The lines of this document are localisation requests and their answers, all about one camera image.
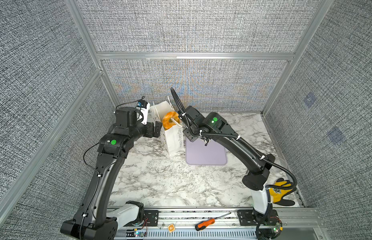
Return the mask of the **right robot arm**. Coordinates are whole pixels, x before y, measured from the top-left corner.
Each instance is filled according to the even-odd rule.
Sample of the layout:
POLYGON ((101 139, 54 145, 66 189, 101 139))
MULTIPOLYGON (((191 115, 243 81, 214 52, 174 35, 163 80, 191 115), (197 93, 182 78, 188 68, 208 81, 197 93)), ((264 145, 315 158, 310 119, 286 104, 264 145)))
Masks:
POLYGON ((239 159, 247 168, 243 184, 253 196, 253 212, 256 216, 268 217, 272 209, 272 198, 269 189, 292 190, 297 186, 297 178, 283 166, 275 163, 275 156, 264 154, 241 137, 220 114, 211 112, 204 117, 192 106, 185 107, 173 87, 171 95, 179 111, 179 118, 185 124, 183 131, 190 142, 200 139, 208 145, 214 141, 239 159), (275 167, 291 177, 289 187, 267 184, 270 169, 275 167))

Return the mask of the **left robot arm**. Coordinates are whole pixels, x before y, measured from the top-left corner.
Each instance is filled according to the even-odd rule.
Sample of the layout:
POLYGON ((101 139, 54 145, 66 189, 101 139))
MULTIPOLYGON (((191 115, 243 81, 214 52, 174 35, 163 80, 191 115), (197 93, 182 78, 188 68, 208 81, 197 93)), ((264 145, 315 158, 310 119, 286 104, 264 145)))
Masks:
POLYGON ((129 151, 141 137, 158 138, 162 123, 147 120, 148 107, 122 107, 115 111, 116 122, 95 146, 98 148, 93 176, 78 211, 64 221, 60 232, 77 240, 112 240, 117 217, 108 217, 110 195, 129 151))

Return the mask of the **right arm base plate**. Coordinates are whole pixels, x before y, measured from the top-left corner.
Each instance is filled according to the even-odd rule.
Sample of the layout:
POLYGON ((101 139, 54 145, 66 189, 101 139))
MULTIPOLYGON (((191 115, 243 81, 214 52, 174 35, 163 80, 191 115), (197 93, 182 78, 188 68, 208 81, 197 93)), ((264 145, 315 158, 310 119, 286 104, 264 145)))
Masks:
MULTIPOLYGON (((256 227, 258 220, 261 220, 262 215, 256 214, 254 210, 238 210, 237 216, 241 226, 256 227)), ((264 222, 260 225, 260 232, 262 234, 277 235, 281 232, 282 221, 276 210, 271 209, 269 215, 265 218, 264 222)))

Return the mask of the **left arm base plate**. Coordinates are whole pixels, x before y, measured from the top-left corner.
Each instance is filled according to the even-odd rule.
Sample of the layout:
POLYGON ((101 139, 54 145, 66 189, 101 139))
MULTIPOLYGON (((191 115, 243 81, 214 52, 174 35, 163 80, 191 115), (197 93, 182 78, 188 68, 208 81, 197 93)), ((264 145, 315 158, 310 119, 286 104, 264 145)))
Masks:
POLYGON ((157 227, 159 220, 158 210, 145 210, 143 214, 138 214, 138 218, 125 225, 125 227, 142 228, 143 224, 148 227, 157 227))

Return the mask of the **ring-shaped fake bread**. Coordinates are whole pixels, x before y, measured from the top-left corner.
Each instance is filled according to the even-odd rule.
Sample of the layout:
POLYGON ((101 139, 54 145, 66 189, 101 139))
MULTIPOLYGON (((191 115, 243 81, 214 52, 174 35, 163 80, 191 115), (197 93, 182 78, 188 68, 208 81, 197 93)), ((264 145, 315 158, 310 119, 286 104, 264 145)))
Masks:
POLYGON ((169 130, 173 126, 180 126, 180 118, 175 111, 167 113, 162 119, 162 125, 165 130, 169 130))

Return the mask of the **white paper bag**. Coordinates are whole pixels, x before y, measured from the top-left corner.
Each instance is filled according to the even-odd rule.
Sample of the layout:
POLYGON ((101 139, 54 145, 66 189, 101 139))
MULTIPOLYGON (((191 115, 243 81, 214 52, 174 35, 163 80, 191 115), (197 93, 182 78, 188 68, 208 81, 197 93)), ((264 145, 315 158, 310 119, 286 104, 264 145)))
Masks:
MULTIPOLYGON (((152 106, 150 107, 152 118, 155 121, 160 122, 162 122, 163 117, 167 113, 172 111, 175 111, 175 109, 171 104, 169 97, 167 97, 167 101, 161 102, 159 104, 153 103, 152 106)), ((177 155, 180 151, 183 151, 184 149, 182 127, 178 127, 177 125, 175 125, 169 130, 165 130, 164 127, 162 126, 161 135, 159 138, 170 156, 177 155)))

